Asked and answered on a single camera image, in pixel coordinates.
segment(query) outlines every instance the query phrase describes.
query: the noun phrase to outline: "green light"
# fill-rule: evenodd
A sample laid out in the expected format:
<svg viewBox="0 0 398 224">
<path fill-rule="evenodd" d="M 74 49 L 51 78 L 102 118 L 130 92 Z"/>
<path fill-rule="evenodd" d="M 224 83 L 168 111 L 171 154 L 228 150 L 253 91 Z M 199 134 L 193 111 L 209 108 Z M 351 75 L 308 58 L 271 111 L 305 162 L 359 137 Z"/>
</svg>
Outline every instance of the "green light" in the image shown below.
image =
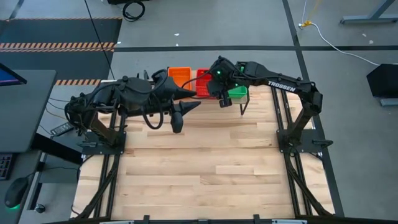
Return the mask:
<svg viewBox="0 0 398 224">
<path fill-rule="evenodd" d="M 12 208 L 9 208 L 10 210 L 17 210 L 17 209 L 19 209 L 19 205 L 17 205 L 17 206 L 15 206 L 15 207 L 12 207 Z"/>
</svg>

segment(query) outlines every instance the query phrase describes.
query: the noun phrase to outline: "wooden tabletop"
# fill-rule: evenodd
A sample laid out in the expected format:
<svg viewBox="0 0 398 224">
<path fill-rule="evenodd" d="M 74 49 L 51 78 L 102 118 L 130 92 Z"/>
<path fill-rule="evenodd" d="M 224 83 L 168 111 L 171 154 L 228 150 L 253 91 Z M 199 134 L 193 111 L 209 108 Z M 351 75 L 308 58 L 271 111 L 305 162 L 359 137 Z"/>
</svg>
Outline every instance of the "wooden tabletop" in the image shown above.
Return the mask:
<svg viewBox="0 0 398 224">
<path fill-rule="evenodd" d="M 296 95 L 287 96 L 295 119 L 301 102 Z M 112 220 L 142 220 L 144 215 L 152 220 L 250 219 L 254 214 L 293 218 L 271 89 L 250 87 L 250 97 L 243 116 L 238 104 L 220 108 L 218 100 L 202 100 L 183 117 L 180 134 L 172 132 L 169 116 L 158 130 L 149 129 L 142 117 L 127 119 Z M 109 119 L 101 116 L 104 124 Z M 150 121 L 156 123 L 159 117 Z M 301 156 L 308 188 L 334 212 L 322 162 L 309 154 Z M 103 156 L 94 156 L 82 167 L 76 211 L 82 211 L 97 191 L 102 162 Z M 304 213 L 301 192 L 298 199 Z"/>
</svg>

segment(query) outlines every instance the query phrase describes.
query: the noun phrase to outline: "gray floor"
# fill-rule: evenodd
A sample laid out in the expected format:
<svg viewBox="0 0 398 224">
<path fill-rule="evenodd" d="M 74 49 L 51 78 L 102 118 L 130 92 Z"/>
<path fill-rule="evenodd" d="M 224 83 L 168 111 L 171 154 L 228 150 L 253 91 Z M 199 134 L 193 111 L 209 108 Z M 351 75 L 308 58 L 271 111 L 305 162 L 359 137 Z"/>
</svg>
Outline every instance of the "gray floor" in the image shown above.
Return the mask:
<svg viewBox="0 0 398 224">
<path fill-rule="evenodd" d="M 368 14 L 381 1 L 322 1 L 310 19 L 335 45 L 398 45 L 397 24 L 339 24 L 342 16 Z M 6 2 L 7 6 L 16 4 L 15 0 Z M 1 4 L 0 19 L 13 10 L 13 7 L 2 9 Z M 109 6 L 100 0 L 88 0 L 88 4 L 93 17 L 121 15 L 121 6 Z M 289 0 L 289 4 L 294 22 L 298 24 L 304 0 Z M 146 14 L 141 20 L 123 21 L 118 47 L 293 45 L 280 0 L 153 0 L 145 5 Z M 314 5 L 315 0 L 308 0 L 307 15 Z M 398 13 L 398 2 L 388 13 Z M 88 13 L 82 0 L 25 0 L 17 17 L 88 17 Z M 326 45 L 314 27 L 297 29 L 297 34 L 301 45 Z M 398 62 L 397 51 L 354 53 L 376 63 Z M 112 69 L 119 78 L 142 73 L 143 69 L 152 73 L 167 66 L 206 68 L 219 55 L 232 61 L 255 60 L 270 70 L 293 77 L 300 75 L 295 52 L 289 51 L 116 52 Z M 304 52 L 303 55 L 310 78 L 324 94 L 321 119 L 326 137 L 335 142 L 330 147 L 330 155 L 345 215 L 398 220 L 395 147 L 398 108 L 381 108 L 372 97 L 366 75 L 375 66 L 332 51 Z M 56 86 L 52 96 L 67 99 L 92 88 Z M 49 110 L 62 115 L 51 106 Z M 61 123 L 61 119 L 47 114 L 42 120 L 46 129 Z M 49 193 L 39 198 L 40 203 L 50 208 L 48 212 L 41 215 L 25 212 L 21 223 L 67 219 L 74 197 L 72 189 L 73 185 L 49 185 Z"/>
</svg>

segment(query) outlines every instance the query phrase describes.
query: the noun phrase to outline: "monitor screen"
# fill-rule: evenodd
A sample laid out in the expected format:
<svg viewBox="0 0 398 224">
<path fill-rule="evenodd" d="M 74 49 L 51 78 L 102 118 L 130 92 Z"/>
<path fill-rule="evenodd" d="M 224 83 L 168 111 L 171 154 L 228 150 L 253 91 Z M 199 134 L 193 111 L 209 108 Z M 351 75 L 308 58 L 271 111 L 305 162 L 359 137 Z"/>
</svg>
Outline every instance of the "monitor screen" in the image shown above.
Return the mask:
<svg viewBox="0 0 398 224">
<path fill-rule="evenodd" d="M 0 63 L 0 86 L 26 84 L 26 80 Z"/>
</svg>

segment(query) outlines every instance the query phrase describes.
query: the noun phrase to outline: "white cable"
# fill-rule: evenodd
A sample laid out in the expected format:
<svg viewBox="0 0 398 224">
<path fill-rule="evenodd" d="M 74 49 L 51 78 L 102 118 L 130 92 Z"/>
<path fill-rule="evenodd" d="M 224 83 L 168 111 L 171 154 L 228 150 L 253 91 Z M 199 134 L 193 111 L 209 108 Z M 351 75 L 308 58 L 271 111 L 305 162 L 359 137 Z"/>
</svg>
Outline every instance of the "white cable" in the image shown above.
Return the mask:
<svg viewBox="0 0 398 224">
<path fill-rule="evenodd" d="M 301 17 L 301 24 L 304 24 L 304 15 L 305 15 L 305 7 L 307 6 L 307 0 L 305 0 L 304 3 L 304 10 L 303 10 L 303 16 Z"/>
<path fill-rule="evenodd" d="M 328 44 L 330 45 L 330 47 L 333 47 L 334 49 L 336 49 L 336 50 L 339 51 L 340 53 L 345 54 L 345 55 L 351 55 L 351 56 L 357 57 L 357 58 L 362 59 L 362 60 L 364 60 L 365 62 L 369 62 L 369 63 L 371 63 L 372 65 L 375 65 L 375 66 L 380 66 L 379 64 L 374 63 L 374 62 L 371 62 L 370 60 L 365 59 L 365 58 L 362 58 L 362 57 L 360 57 L 360 56 L 358 56 L 358 55 L 351 54 L 351 53 L 348 53 L 348 52 L 344 52 L 344 51 L 342 51 L 342 50 L 339 50 L 337 47 L 333 46 L 333 44 L 331 44 L 329 41 L 327 41 L 327 40 L 322 36 L 321 30 L 319 29 L 319 27 L 318 27 L 315 23 L 312 22 L 310 25 L 313 25 L 313 26 L 315 26 L 315 27 L 317 28 L 318 33 L 319 33 L 319 35 L 321 36 L 322 40 L 324 40 L 326 43 L 328 43 Z"/>
</svg>

